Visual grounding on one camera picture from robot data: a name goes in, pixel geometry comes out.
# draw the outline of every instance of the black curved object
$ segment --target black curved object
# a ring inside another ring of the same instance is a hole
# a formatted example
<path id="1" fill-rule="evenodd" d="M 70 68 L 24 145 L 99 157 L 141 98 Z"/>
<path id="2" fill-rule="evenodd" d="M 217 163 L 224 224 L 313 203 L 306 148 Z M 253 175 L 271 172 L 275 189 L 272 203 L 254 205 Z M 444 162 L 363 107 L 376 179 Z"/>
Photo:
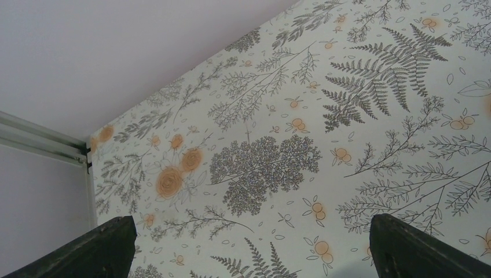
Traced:
<path id="1" fill-rule="evenodd" d="M 370 250 L 381 278 L 491 277 L 491 266 L 390 214 L 372 218 Z"/>
<path id="2" fill-rule="evenodd" d="M 133 217 L 116 217 L 4 278 L 127 278 L 136 237 Z"/>

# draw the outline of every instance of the floral wallpaper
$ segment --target floral wallpaper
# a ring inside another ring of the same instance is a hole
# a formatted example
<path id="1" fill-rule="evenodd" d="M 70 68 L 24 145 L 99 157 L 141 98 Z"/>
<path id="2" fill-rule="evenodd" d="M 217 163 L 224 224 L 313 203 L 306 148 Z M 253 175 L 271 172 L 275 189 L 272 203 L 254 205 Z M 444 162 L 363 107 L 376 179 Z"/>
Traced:
<path id="1" fill-rule="evenodd" d="M 377 277 L 379 213 L 491 264 L 490 5 L 300 1 L 102 127 L 130 277 Z"/>

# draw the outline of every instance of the wallpaper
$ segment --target wallpaper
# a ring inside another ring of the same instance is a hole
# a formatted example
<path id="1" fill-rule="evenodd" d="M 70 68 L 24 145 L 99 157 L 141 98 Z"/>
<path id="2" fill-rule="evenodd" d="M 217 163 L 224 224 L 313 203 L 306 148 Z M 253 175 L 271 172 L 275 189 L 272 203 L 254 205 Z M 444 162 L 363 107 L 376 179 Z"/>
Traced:
<path id="1" fill-rule="evenodd" d="M 488 0 L 304 0 L 92 136 L 98 223 L 133 278 L 377 277 L 380 213 L 491 264 L 490 131 Z"/>

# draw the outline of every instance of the gray wall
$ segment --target gray wall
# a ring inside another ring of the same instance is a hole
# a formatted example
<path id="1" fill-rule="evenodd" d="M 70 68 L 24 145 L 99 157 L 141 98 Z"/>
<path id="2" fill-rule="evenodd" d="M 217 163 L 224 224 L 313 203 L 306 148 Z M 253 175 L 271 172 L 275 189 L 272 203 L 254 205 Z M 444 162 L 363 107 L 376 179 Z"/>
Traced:
<path id="1" fill-rule="evenodd" d="M 90 230 L 82 167 L 0 145 L 0 276 Z"/>

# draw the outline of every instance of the orange fruit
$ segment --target orange fruit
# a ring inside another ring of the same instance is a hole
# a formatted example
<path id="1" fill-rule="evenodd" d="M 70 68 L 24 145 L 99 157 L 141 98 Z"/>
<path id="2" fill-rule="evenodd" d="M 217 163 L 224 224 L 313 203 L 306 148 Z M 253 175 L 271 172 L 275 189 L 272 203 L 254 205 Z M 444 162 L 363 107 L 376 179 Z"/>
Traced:
<path id="1" fill-rule="evenodd" d="M 347 154 L 343 157 L 343 162 L 349 162 L 349 161 L 351 161 L 351 155 Z"/>
<path id="2" fill-rule="evenodd" d="M 316 253 L 319 255 L 324 255 L 329 250 L 329 244 L 327 242 L 318 242 L 314 248 Z"/>
<path id="3" fill-rule="evenodd" d="M 462 120 L 466 125 L 471 125 L 475 122 L 473 117 L 467 116 Z"/>
<path id="4" fill-rule="evenodd" d="M 328 253 L 325 253 L 322 256 L 322 259 L 323 259 L 323 262 L 325 262 L 326 264 L 330 264 L 332 261 L 334 261 L 334 258 L 332 257 L 332 255 L 328 254 Z"/>
<path id="5" fill-rule="evenodd" d="M 348 154 L 348 152 L 345 149 L 343 149 L 343 148 L 340 148 L 340 149 L 337 149 L 336 150 L 336 156 L 338 156 L 339 158 L 343 158 L 347 154 Z"/>
<path id="6" fill-rule="evenodd" d="M 317 218 L 317 220 L 324 220 L 325 212 L 319 211 L 318 213 L 316 213 L 316 218 Z"/>
<path id="7" fill-rule="evenodd" d="M 455 130 L 461 130 L 464 128 L 464 125 L 459 120 L 454 120 L 450 123 L 450 127 Z"/>
<path id="8" fill-rule="evenodd" d="M 299 126 L 302 124 L 302 119 L 296 118 L 292 121 L 293 126 Z"/>
<path id="9" fill-rule="evenodd" d="M 312 210 L 316 213 L 318 212 L 321 212 L 322 211 L 322 204 L 320 203 L 315 203 L 313 206 L 312 206 Z"/>

